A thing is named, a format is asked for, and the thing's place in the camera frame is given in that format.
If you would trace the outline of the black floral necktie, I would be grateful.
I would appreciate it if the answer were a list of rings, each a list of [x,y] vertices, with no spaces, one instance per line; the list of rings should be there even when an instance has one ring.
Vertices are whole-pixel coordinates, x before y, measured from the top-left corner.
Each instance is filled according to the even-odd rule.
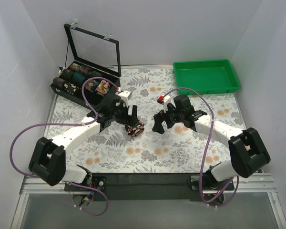
[[[129,123],[124,125],[127,135],[136,137],[144,131],[144,123],[139,120],[135,124],[130,125]]]

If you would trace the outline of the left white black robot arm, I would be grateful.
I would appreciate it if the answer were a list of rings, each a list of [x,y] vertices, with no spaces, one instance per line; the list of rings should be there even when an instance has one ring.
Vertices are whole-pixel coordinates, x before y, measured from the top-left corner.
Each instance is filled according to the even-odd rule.
[[[129,91],[115,94],[96,114],[90,112],[77,126],[51,139],[39,139],[29,170],[50,186],[73,182],[80,190],[88,190],[92,185],[91,172],[80,165],[68,165],[66,157],[80,144],[108,128],[112,122],[122,124],[127,135],[132,137],[142,133],[144,124],[137,117],[137,106],[134,105],[132,113],[128,114],[129,96]]]

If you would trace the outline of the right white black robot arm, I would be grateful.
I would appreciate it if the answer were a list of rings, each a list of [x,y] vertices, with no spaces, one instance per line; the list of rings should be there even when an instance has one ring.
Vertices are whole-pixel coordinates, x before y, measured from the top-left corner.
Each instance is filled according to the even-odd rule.
[[[203,188],[218,189],[224,181],[232,177],[248,178],[270,163],[270,155],[254,128],[246,130],[214,121],[210,115],[195,110],[186,95],[178,95],[171,103],[170,96],[161,95],[157,102],[163,110],[154,115],[153,131],[163,134],[162,123],[168,128],[182,123],[185,127],[201,134],[210,135],[229,149],[230,160],[210,167],[198,180]]]

